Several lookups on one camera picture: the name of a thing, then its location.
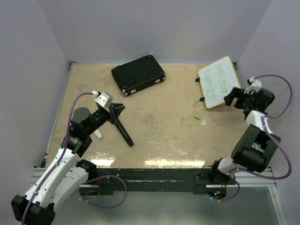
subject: gray floor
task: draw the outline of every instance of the gray floor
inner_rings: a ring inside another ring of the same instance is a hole
[[[123,193],[97,197],[102,204]],[[217,203],[192,193],[129,192],[115,209],[99,209],[78,201],[75,191],[59,209],[53,225],[278,225],[267,188],[242,188],[230,201]]]

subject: gray wall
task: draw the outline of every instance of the gray wall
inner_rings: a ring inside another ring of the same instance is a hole
[[[237,60],[271,0],[38,0],[64,53],[81,63]]]
[[[0,217],[45,154],[68,62],[36,0],[0,1]]]
[[[300,1],[273,0],[262,22],[252,36],[248,46],[238,61],[238,72],[241,80],[263,74],[278,74],[288,79],[293,87],[292,106],[278,120],[270,121],[270,127],[282,138],[293,162],[292,175],[278,181],[279,196],[288,219],[288,225],[299,224],[300,202],[297,192],[300,187]],[[285,107],[289,96],[287,85],[276,78],[262,78],[264,87],[276,95],[275,102],[268,110],[269,114],[279,114]],[[272,161],[275,175],[287,172],[287,163],[278,150]]]

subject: black tube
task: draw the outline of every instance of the black tube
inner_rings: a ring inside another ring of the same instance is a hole
[[[119,130],[119,132],[122,134],[122,136],[125,139],[125,141],[127,142],[127,144],[129,144],[130,147],[134,146],[132,139],[130,138],[129,134],[127,133],[127,131],[125,130],[125,128],[123,127],[123,125],[121,124],[121,122],[118,119],[115,121],[115,125],[116,125],[117,129]]]

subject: beige tabletop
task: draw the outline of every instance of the beige tabletop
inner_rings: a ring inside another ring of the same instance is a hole
[[[104,138],[92,135],[93,142],[82,157],[98,167],[195,168],[230,156],[247,125],[242,110],[225,105],[206,109],[199,102],[202,92],[195,78],[203,66],[163,64],[164,82],[129,97],[121,95],[111,75],[115,66],[73,66],[46,166],[65,136],[73,100],[93,90],[107,92],[113,102],[128,106],[119,119],[135,144],[130,148],[117,128],[105,123],[100,128]],[[91,112],[97,109],[90,96],[81,97],[75,108],[80,106]]]

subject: whiteboard frame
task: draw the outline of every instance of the whiteboard frame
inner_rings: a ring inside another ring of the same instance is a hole
[[[218,59],[217,61],[214,61],[213,63],[207,65],[206,67],[209,67],[210,65],[214,64],[215,62],[218,62],[218,61],[220,61],[220,60],[222,60],[222,59],[224,59],[224,58],[226,58],[226,57],[228,57],[228,58],[229,58],[229,61],[231,62],[231,65],[232,65],[234,74],[235,74],[236,79],[237,79],[237,81],[238,81],[238,83],[239,83],[239,86],[240,86],[240,88],[241,88],[240,80],[239,80],[239,78],[238,78],[238,75],[236,74],[236,71],[235,71],[234,65],[233,65],[233,61],[231,60],[231,58],[230,58],[229,55],[226,55],[226,56],[224,56],[224,57]],[[201,78],[200,78],[200,70],[203,70],[203,69],[205,69],[206,67],[204,67],[204,68],[198,70],[198,77],[199,77],[199,80],[200,80],[200,86],[201,86],[201,91],[202,91],[203,97],[205,97],[205,95],[204,95],[204,90],[203,90],[203,86],[202,86],[202,82],[201,82]],[[214,108],[214,107],[217,107],[217,106],[219,106],[219,105],[224,104],[225,102],[220,103],[220,104],[218,104],[218,105],[214,105],[214,106],[212,106],[212,107],[208,107],[208,106],[207,106],[206,100],[205,100],[205,99],[204,99],[204,103],[205,103],[205,107],[206,107],[207,109],[212,109],[212,108]]]

